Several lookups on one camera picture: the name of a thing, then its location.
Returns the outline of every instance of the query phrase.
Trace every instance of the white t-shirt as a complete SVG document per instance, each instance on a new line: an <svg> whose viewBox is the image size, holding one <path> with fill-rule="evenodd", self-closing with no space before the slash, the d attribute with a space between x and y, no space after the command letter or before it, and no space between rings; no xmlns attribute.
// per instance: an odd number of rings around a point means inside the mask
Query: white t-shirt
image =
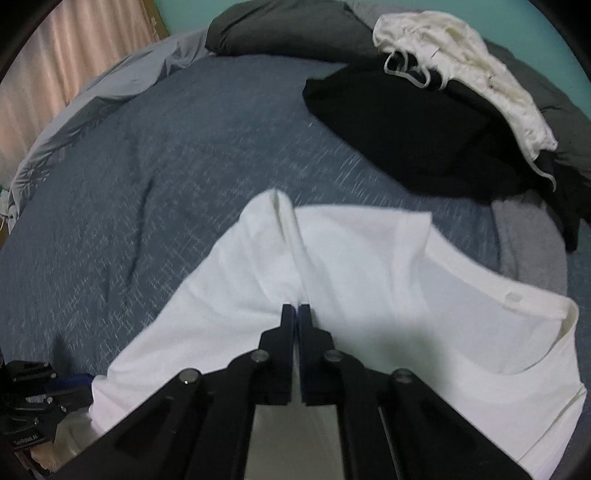
<svg viewBox="0 0 591 480"><path fill-rule="evenodd" d="M535 480L553 473L586 395L576 304L475 264L429 213L294 210L275 191L248 204L94 380L93 427L110 429L184 368L207 373L256 348L284 303L310 303L336 347L366 367L413 370ZM342 478L333 408L258 407L246 477Z"/></svg>

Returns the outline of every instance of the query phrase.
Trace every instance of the gray garment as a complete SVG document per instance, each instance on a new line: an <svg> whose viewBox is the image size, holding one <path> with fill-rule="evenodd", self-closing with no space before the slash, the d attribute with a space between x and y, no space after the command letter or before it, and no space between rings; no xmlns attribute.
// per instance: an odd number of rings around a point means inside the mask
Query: gray garment
<svg viewBox="0 0 591 480"><path fill-rule="evenodd" d="M148 45L84 86L43 130L18 166L10 187L9 228L14 227L37 187L56 166L53 152L163 78L209 55L206 34L206 30L198 30Z"/></svg>
<svg viewBox="0 0 591 480"><path fill-rule="evenodd" d="M564 240L537 192L495 200L492 211L499 235L499 272L566 295Z"/></svg>
<svg viewBox="0 0 591 480"><path fill-rule="evenodd" d="M348 63L375 57L372 31L335 0L251 0L213 20L206 47L219 55L285 55Z"/></svg>

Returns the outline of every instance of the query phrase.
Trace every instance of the black garment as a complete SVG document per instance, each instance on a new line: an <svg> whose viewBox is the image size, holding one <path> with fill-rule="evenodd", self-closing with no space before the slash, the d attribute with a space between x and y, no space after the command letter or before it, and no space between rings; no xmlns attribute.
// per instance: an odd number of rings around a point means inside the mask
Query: black garment
<svg viewBox="0 0 591 480"><path fill-rule="evenodd" d="M559 215L567 249L576 249L580 216L572 196L580 192L565 185L572 184L569 175L579 174L544 152L537 165L557 176L559 188L553 193L550 181L523 158L496 107L454 80L440 91L388 75L386 58L352 64L323 80L309 79L306 106L412 192L490 203L536 189Z"/></svg>

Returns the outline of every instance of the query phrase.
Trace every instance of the white garment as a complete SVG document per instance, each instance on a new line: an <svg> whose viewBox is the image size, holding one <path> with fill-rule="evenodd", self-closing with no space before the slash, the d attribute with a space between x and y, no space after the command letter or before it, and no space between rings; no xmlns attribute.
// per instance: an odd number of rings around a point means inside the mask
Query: white garment
<svg viewBox="0 0 591 480"><path fill-rule="evenodd" d="M444 85L455 79L492 103L513 130L528 164L556 189L554 177L535 165L540 150L558 147L552 130L531 95L466 22L436 11L385 14L375 24L374 44L385 53L410 52L421 67L438 70Z"/></svg>
<svg viewBox="0 0 591 480"><path fill-rule="evenodd" d="M429 213L294 210L277 192L248 204L95 378L94 428L110 429L183 368L225 368L256 348L284 303L310 303L337 348L382 372L412 369L536 480L552 474L586 395L576 304L476 265ZM258 408L246 477L342 478L333 410Z"/></svg>

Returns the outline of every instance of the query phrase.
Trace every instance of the green object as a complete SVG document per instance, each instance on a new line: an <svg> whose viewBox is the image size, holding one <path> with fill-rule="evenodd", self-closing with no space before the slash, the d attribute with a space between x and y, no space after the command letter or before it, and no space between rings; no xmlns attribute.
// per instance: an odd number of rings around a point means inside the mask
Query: green object
<svg viewBox="0 0 591 480"><path fill-rule="evenodd" d="M157 0L170 33L206 28L236 2L232 0ZM511 50L554 83L591 118L591 83L560 34L528 0L383 0L449 12L480 34Z"/></svg>

